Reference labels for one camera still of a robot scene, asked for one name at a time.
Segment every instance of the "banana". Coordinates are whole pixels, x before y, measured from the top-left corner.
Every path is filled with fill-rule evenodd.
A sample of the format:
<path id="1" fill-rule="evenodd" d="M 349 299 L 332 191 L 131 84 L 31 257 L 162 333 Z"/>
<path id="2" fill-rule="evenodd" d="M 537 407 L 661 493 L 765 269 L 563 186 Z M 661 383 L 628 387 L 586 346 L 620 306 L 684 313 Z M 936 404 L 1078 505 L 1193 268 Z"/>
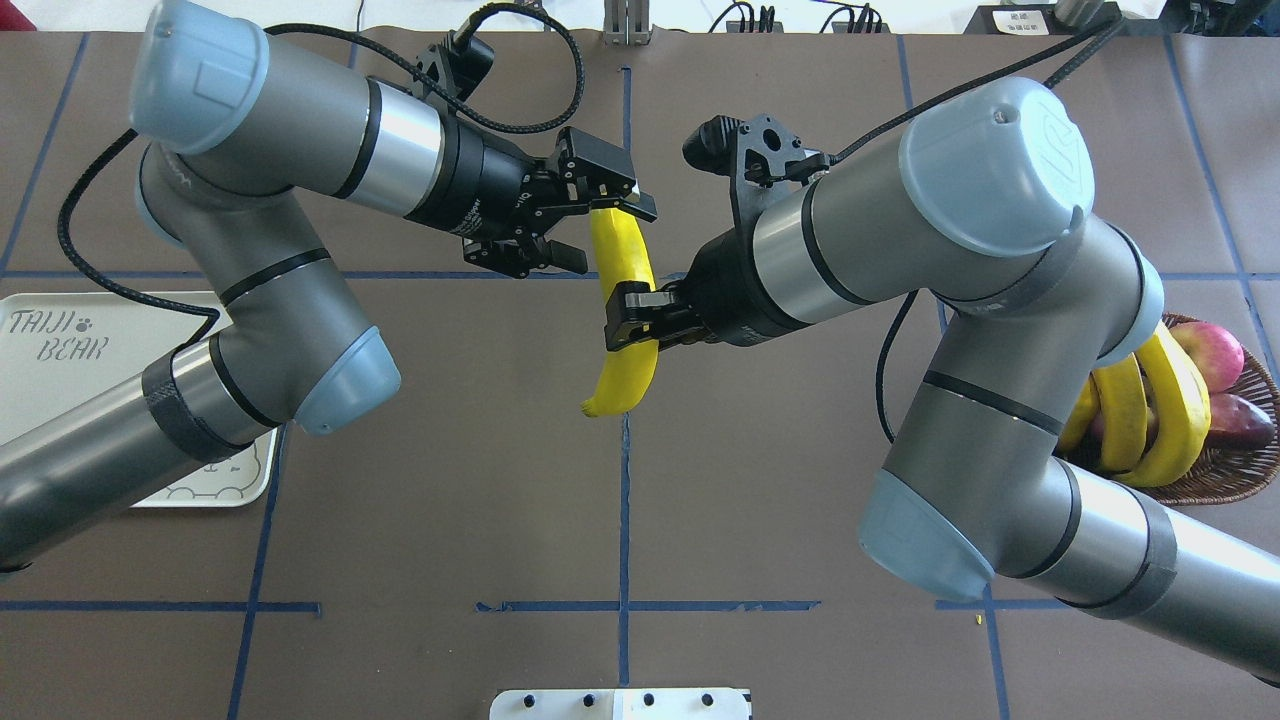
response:
<path id="1" fill-rule="evenodd" d="M 1147 448 L 1147 396 L 1142 389 L 1142 370 L 1133 354 L 1119 363 L 1093 370 L 1102 404 L 1102 456 L 1098 470 L 1130 470 Z"/>
<path id="2" fill-rule="evenodd" d="M 622 281 L 649 283 L 653 290 L 653 268 L 649 251 L 636 219 L 621 210 L 591 210 L 591 246 L 600 266 L 600 290 L 608 301 L 613 287 Z M 658 368 L 658 341 L 646 340 L 607 352 L 595 395 L 582 402 L 588 418 L 621 415 L 640 404 L 653 373 Z"/>
<path id="3" fill-rule="evenodd" d="M 1138 465 L 1112 479 L 1133 487 L 1166 486 L 1199 457 L 1210 427 L 1208 389 L 1199 370 L 1164 323 L 1137 351 L 1156 400 L 1160 430 Z"/>
<path id="4" fill-rule="evenodd" d="M 1066 419 L 1062 434 L 1057 438 L 1057 451 L 1070 452 L 1084 439 L 1084 433 L 1089 429 L 1089 423 L 1098 414 L 1098 386 L 1092 377 L 1084 378 L 1084 387 L 1080 388 L 1080 397 L 1071 409 L 1071 415 Z"/>

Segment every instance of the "red apple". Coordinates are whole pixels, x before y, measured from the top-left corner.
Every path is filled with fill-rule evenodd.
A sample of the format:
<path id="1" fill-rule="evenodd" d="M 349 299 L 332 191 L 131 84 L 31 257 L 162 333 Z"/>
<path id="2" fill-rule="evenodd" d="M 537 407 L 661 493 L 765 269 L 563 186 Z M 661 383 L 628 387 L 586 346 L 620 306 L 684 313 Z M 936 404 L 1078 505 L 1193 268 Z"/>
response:
<path id="1" fill-rule="evenodd" d="M 1210 427 L 1204 445 L 1230 450 L 1262 450 L 1276 437 L 1276 425 L 1257 405 L 1220 392 L 1208 398 Z"/>
<path id="2" fill-rule="evenodd" d="M 1226 391 L 1240 378 L 1240 372 L 1244 370 L 1244 348 L 1226 328 L 1194 322 L 1174 325 L 1169 334 L 1174 336 L 1199 368 L 1211 393 Z"/>

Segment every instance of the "fruit basket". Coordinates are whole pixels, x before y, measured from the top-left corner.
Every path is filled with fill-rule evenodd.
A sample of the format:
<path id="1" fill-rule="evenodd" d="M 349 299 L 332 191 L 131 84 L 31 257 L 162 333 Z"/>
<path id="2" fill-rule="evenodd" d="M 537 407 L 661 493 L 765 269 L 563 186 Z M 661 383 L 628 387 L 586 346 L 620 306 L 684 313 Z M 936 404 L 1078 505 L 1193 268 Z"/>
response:
<path id="1" fill-rule="evenodd" d="M 1165 314 L 1169 327 L 1193 322 L 1194 318 Z M 1244 372 L 1229 392 L 1261 407 L 1275 421 L 1280 407 L 1280 389 L 1266 366 L 1248 350 Z M 1267 487 L 1280 470 L 1280 436 L 1262 450 L 1225 450 L 1206 447 L 1185 475 L 1164 487 L 1138 488 L 1164 505 L 1224 505 L 1244 500 Z"/>

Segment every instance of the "white tray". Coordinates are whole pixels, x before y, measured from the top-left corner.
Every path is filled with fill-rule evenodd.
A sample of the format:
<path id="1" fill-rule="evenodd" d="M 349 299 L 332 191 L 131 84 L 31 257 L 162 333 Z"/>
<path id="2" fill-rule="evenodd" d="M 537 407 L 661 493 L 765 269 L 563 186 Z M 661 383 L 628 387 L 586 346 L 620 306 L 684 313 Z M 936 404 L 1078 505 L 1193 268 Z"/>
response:
<path id="1" fill-rule="evenodd" d="M 212 292 L 160 297 L 219 307 Z M 110 292 L 10 295 L 0 300 L 0 443 L 140 373 L 204 318 L 138 305 Z M 215 329 L 230 324 L 223 313 Z M 134 507 L 237 507 L 262 495 L 279 428 L 238 455 L 187 475 Z"/>

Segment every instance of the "white label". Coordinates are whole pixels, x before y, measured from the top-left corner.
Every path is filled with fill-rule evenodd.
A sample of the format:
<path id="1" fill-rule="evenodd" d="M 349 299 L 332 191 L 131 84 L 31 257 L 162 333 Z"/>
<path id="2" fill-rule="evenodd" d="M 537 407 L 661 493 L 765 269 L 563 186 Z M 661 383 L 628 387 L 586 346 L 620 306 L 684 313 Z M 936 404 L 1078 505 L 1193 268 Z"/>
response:
<path id="1" fill-rule="evenodd" d="M 1039 10 L 992 10 L 991 19 L 1005 35 L 1048 35 L 1048 23 Z"/>

